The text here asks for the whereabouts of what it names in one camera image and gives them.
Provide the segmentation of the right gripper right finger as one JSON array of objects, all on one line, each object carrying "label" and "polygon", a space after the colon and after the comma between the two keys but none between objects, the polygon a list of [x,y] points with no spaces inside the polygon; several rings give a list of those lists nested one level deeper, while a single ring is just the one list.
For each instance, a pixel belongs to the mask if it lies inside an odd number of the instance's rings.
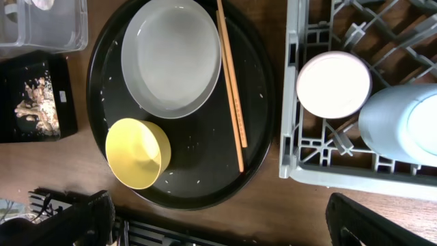
[{"label": "right gripper right finger", "polygon": [[341,193],[331,194],[325,215],[333,245],[433,245]]}]

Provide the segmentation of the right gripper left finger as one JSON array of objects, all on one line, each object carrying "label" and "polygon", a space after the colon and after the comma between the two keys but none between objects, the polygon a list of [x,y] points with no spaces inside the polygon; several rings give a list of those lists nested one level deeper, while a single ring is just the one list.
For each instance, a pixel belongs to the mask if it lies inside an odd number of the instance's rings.
[{"label": "right gripper left finger", "polygon": [[1,224],[2,245],[106,245],[115,221],[108,191],[101,190],[36,224],[24,218]]}]

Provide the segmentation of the yellow bowl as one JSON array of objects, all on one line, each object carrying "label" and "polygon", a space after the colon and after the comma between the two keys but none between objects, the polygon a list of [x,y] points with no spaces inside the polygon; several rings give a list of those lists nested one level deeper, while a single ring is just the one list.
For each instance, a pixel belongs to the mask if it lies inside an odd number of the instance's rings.
[{"label": "yellow bowl", "polygon": [[133,118],[123,118],[111,126],[105,151],[115,177],[131,189],[151,187],[171,160],[171,145],[163,129]]}]

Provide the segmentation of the blue cup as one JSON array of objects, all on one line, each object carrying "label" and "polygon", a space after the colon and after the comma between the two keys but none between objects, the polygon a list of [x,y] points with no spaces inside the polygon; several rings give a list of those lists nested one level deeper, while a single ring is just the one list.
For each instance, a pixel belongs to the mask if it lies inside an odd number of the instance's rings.
[{"label": "blue cup", "polygon": [[436,166],[436,85],[398,85],[374,94],[358,128],[375,153],[396,161]]}]

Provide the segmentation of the food scraps pile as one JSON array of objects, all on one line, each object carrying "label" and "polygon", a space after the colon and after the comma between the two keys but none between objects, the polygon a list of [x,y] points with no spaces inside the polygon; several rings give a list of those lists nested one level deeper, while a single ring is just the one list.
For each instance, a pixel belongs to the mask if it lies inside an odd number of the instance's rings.
[{"label": "food scraps pile", "polygon": [[25,82],[22,101],[14,112],[16,117],[24,117],[28,122],[36,123],[36,130],[48,136],[60,135],[60,125],[55,106],[53,84],[50,77],[35,78]]}]

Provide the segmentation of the wooden chopstick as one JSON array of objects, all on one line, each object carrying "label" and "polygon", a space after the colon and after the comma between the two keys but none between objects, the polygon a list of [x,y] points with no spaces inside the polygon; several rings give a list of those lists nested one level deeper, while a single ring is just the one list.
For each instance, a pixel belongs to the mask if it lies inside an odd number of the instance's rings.
[{"label": "wooden chopstick", "polygon": [[227,24],[225,19],[225,12],[223,9],[223,2],[222,0],[217,0],[217,7],[218,7],[218,17],[221,24],[221,32],[223,36],[223,44],[225,49],[225,57],[227,60],[227,69],[229,73],[230,83],[231,83],[231,90],[233,94],[234,99],[234,106],[236,109],[236,117],[238,122],[238,130],[240,132],[240,140],[243,148],[248,147],[247,138],[246,138],[246,130],[244,126],[244,120],[243,120],[243,114],[242,114],[242,108],[240,104],[240,96],[238,92],[238,84],[236,80],[236,72],[234,68],[234,61],[231,53],[231,46],[229,41],[229,34],[227,30]]},{"label": "wooden chopstick", "polygon": [[237,153],[237,160],[238,160],[238,168],[239,172],[244,172],[244,160],[243,160],[243,154],[242,154],[242,146],[240,141],[240,131],[238,130],[238,121],[236,117],[236,108],[234,106],[234,97],[231,90],[231,81],[229,78],[229,71],[227,67],[227,58],[225,54],[225,43],[223,39],[223,31],[219,16],[219,11],[216,11],[216,20],[218,25],[218,34],[219,38],[221,40],[221,53],[222,53],[222,67],[224,71],[224,77],[225,77],[225,84],[226,84],[226,90],[227,90],[227,97],[228,97],[228,103],[229,103],[229,111],[231,115],[231,122],[232,122],[232,128],[234,132],[234,139],[235,139],[235,145],[236,145],[236,153]]}]

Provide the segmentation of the pink cup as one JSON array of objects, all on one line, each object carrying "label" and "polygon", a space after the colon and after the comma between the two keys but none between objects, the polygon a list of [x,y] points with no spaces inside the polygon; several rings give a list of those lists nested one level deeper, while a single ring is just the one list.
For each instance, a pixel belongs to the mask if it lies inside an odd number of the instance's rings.
[{"label": "pink cup", "polygon": [[357,112],[369,98],[371,88],[371,75],[363,61],[342,51],[316,55],[302,67],[296,81],[301,105],[326,119]]}]

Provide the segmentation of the grey round plate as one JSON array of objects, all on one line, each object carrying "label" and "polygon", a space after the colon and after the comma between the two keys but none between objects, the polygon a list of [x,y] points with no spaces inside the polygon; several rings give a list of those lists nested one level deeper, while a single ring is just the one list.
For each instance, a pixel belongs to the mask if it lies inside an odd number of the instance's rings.
[{"label": "grey round plate", "polygon": [[183,118],[198,110],[213,93],[221,64],[216,24],[193,0],[148,1],[122,41],[126,87],[159,118]]}]

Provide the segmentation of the white napkin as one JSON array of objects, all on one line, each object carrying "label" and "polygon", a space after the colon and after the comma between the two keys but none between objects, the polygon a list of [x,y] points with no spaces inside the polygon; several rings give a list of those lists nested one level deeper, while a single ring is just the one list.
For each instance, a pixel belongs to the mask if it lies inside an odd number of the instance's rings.
[{"label": "white napkin", "polygon": [[31,2],[38,9],[47,11],[53,7],[55,0],[31,0]]}]

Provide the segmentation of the round black serving tray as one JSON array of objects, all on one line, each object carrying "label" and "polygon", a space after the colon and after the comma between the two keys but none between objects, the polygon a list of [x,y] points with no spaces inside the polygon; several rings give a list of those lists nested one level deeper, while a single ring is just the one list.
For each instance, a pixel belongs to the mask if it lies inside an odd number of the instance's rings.
[{"label": "round black serving tray", "polygon": [[229,199],[252,179],[265,159],[274,133],[275,91],[272,66],[254,24],[224,2],[229,41],[248,146],[238,169],[225,83],[219,80],[208,101],[194,114],[176,120],[152,116],[134,101],[122,76],[121,45],[128,23],[142,1],[127,1],[102,28],[87,76],[87,112],[94,139],[105,149],[109,128],[122,118],[161,127],[171,144],[168,168],[137,194],[159,206],[199,210]]}]

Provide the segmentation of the black rectangular tray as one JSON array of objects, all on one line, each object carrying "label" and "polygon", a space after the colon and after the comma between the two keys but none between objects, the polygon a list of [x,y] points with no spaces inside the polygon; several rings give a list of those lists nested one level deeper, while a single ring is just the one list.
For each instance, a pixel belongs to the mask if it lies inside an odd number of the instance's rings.
[{"label": "black rectangular tray", "polygon": [[[36,123],[18,118],[14,112],[24,97],[25,82],[50,77],[60,135],[37,132]],[[57,141],[78,131],[68,64],[62,55],[34,51],[1,62],[1,143]]]}]

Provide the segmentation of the clear plastic bin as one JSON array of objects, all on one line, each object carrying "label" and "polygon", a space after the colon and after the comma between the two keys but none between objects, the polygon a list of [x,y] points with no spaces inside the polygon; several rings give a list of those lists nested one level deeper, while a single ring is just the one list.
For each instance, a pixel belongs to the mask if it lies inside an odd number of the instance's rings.
[{"label": "clear plastic bin", "polygon": [[47,11],[31,0],[1,0],[2,59],[33,51],[82,51],[87,44],[86,0],[55,0]]}]

